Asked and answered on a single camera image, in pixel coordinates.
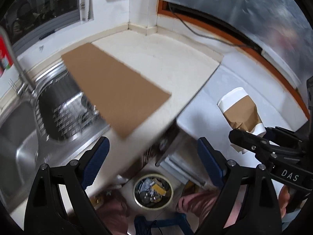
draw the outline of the window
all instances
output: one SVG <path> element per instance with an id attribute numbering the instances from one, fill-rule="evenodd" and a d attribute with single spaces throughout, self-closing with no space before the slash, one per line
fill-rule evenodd
<path id="1" fill-rule="evenodd" d="M 0 24 L 20 55 L 44 34 L 79 20 L 79 0 L 15 0 Z"/>

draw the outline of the kitchen counter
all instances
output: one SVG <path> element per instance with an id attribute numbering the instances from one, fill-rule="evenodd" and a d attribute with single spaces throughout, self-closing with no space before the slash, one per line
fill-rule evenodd
<path id="1" fill-rule="evenodd" d="M 93 185 L 87 187 L 88 196 L 102 191 L 113 178 L 141 156 L 168 128 L 219 65 L 219 62 L 202 52 L 159 34 L 145 36 L 134 31 L 124 31 L 96 40 L 93 44 L 170 92 L 172 96 L 128 138 L 122 140 L 113 129 L 104 134 L 110 140 L 110 152 Z M 65 187 L 61 186 L 60 190 L 65 209 L 71 212 L 72 206 Z M 11 213 L 21 227 L 24 224 L 26 203 L 24 201 Z"/>

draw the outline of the cardboard sheet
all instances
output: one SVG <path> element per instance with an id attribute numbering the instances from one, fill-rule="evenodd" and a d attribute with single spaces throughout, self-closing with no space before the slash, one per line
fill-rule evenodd
<path id="1" fill-rule="evenodd" d="M 91 43 L 69 51 L 62 59 L 121 138 L 131 134 L 171 96 Z"/>

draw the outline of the trash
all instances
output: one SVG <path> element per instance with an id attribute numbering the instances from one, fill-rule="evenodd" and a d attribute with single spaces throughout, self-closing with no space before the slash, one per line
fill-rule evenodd
<path id="1" fill-rule="evenodd" d="M 141 184 L 137 187 L 139 198 L 144 205 L 154 205 L 162 200 L 167 193 L 162 182 L 157 178 L 146 178 L 141 181 Z"/>

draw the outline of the brown cardboard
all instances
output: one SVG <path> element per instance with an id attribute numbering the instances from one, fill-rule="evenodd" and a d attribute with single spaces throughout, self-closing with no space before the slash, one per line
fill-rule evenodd
<path id="1" fill-rule="evenodd" d="M 251 132 L 257 124 L 262 123 L 257 107 L 250 96 L 245 96 L 232 105 L 224 112 L 224 116 L 233 129 L 246 132 Z"/>
<path id="2" fill-rule="evenodd" d="M 69 51 L 62 59 L 81 90 L 122 138 L 170 98 L 169 93 L 91 43 Z"/>

